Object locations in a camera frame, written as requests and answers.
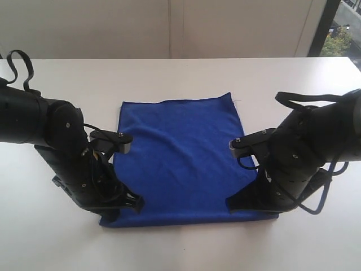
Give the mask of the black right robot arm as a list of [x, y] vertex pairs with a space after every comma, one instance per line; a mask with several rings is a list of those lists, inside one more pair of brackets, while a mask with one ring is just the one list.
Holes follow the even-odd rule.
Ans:
[[254, 156], [254, 181], [225, 201], [229, 211], [318, 215], [334, 176], [360, 160], [360, 90], [344, 95], [279, 92], [290, 114], [276, 128], [233, 139], [237, 161]]

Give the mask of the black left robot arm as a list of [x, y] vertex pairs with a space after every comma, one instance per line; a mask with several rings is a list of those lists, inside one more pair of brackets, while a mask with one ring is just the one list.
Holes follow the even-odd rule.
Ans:
[[55, 172], [53, 183], [80, 208], [109, 222], [122, 208], [140, 213], [143, 197], [118, 179], [109, 161], [130, 151], [132, 136], [95, 126], [87, 134], [87, 126], [82, 111], [65, 100], [1, 86], [1, 142], [33, 145]]

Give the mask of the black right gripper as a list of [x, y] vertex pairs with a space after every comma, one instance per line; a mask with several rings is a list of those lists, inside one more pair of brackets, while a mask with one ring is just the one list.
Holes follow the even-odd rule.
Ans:
[[252, 155], [258, 162], [256, 179], [226, 198], [230, 213], [284, 213], [297, 207], [311, 215], [321, 212], [321, 202], [314, 209], [304, 204], [322, 186], [322, 160], [318, 155], [312, 152], [255, 152]]

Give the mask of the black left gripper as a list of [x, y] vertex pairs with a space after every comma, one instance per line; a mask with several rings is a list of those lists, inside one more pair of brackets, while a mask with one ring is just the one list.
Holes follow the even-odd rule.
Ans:
[[88, 144], [77, 152], [52, 150], [53, 183], [87, 211], [99, 211], [100, 223], [117, 221], [120, 208], [141, 213], [145, 201], [116, 176], [113, 165]]

